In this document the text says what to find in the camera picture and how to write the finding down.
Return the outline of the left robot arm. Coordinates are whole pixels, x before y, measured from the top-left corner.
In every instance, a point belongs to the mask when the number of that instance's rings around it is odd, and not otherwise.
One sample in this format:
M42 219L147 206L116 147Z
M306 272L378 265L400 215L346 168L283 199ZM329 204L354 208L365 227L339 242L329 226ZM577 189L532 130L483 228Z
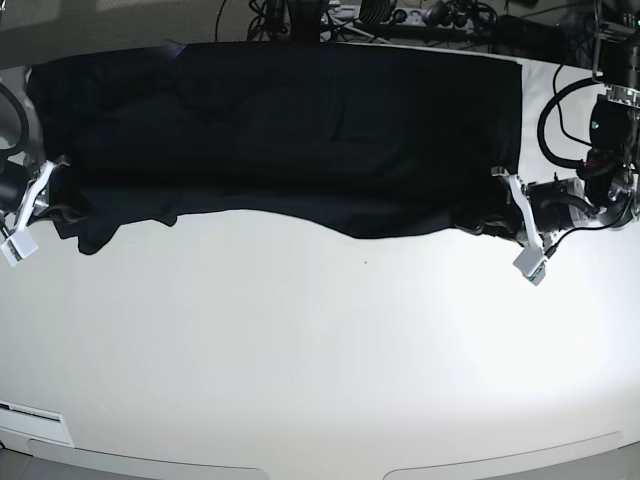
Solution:
M589 118L588 151L582 159L556 155L546 139L552 113L587 87L602 86ZM578 231L622 228L639 215L639 13L594 9L591 74L555 89L536 125L544 158L574 171L547 183L516 183L506 194L457 228L515 241L550 257Z

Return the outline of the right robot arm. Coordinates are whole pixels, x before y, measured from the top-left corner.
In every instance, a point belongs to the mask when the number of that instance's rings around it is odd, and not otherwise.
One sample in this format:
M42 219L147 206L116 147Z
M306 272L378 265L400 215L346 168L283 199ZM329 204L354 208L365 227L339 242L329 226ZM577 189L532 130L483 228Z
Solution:
M45 176L44 159L35 153L27 102L6 84L1 85L1 235L6 238L20 228L40 222L75 225L87 214L65 202L51 201L52 188L35 183Z

